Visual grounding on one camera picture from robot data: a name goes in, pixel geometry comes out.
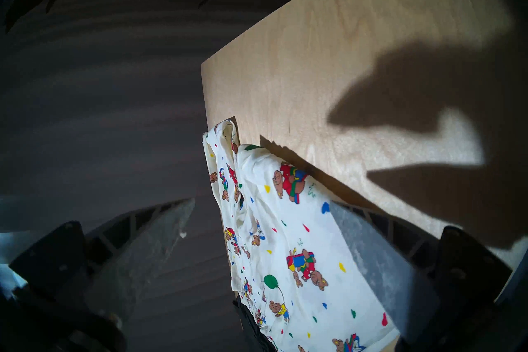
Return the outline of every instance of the dark fabric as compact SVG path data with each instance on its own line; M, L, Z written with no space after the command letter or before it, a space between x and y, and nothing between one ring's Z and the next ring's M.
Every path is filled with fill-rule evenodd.
M244 336L251 347L251 351L276 352L273 344L268 341L268 338L260 332L259 327L253 319L251 311L242 302L240 302L240 295L233 301L233 305L240 317L240 322L244 329Z

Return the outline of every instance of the cartoon print fabric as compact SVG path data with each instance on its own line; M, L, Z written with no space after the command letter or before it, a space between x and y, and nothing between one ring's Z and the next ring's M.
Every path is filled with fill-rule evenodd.
M202 142L231 287L275 348L378 352L392 341L398 332L329 211L339 199L268 150L240 145L231 121Z

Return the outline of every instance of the cartoon bear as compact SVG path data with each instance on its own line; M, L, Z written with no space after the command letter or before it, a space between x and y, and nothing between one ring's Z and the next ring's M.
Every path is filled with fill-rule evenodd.
M303 283L299 279L299 274L297 274L297 271L293 272L293 279L295 280L295 283L297 284L297 288L302 287Z
M366 347L359 344L359 336L355 333L350 335L349 339L343 342L341 339L332 339L332 342L336 346L336 352L344 352L346 346L346 352L361 352Z
M280 198L283 197L283 190L285 190L290 201L299 204L299 194L304 190L307 176L306 172L283 161L280 164L280 170L275 170L273 173L273 186Z
M253 288L249 285L247 278L244 278L244 295L248 302L253 304L253 301L251 300L251 297L253 296Z
M262 313L260 312L260 309L255 312L255 321L257 322L257 326L259 328L262 327L262 324L266 323L266 317L262 316Z
M290 321L290 314L284 304L270 300L269 309L275 314L276 318L279 318L279 316L282 315L284 317L284 322L288 323Z
M321 291L325 290L325 287L328 287L328 282L323 278L319 271L313 271L310 274L311 281L316 287L319 287Z
M224 175L224 168L222 167L219 170L220 178L222 179L222 186L224 187L224 191L222 192L222 200L229 201L229 194L227 193L227 180Z
M242 247L242 250L246 254L246 256L248 257L248 260L249 260L249 257L251 257L251 254L249 253L249 251L247 251L244 247Z
M227 165L227 170L229 171L229 177L233 179L233 182L235 183L235 201L238 203L238 198L241 195L239 186L238 186L238 179L237 179L237 173L231 169L229 165Z
M328 287L328 282L323 278L321 273L315 269L316 261L314 253L308 252L305 248L303 248L301 254L295 254L295 250L293 250L293 253L290 251L290 255L286 257L286 263L288 264L289 270L293 272L293 279L297 284L297 288L303 286L299 280L299 274L297 271L303 273L301 278L304 282L311 279L312 283L316 287L319 287L321 291L324 291L325 287Z
M265 240L266 237L264 237L264 234L262 234L262 229L260 228L259 221L258 220L256 221L257 221L257 234L253 234L253 233L249 233L249 234L253 234L253 241L251 242L251 245L259 246L260 240Z
M232 228L225 228L224 229L224 235L225 235L226 241L230 241L233 238L235 238L235 241L237 240L236 239L237 236L235 235L235 231Z
M238 244L236 244L236 243L231 243L231 244L233 244L235 246L235 254L236 255L240 255L240 247L238 246Z

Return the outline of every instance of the wooden board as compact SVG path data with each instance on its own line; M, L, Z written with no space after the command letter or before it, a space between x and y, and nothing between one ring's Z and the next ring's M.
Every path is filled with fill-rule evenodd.
M347 201L437 237L462 226L516 267L528 232L520 3L292 0L202 64L208 125L234 116L241 143L302 162Z

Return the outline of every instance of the dark floor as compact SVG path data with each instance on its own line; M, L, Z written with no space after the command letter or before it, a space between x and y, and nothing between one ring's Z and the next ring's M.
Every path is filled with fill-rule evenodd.
M47 1L0 34L0 232L70 219L89 231L196 197L187 237L125 328L129 350L243 350L200 64L290 0L57 0L48 14Z

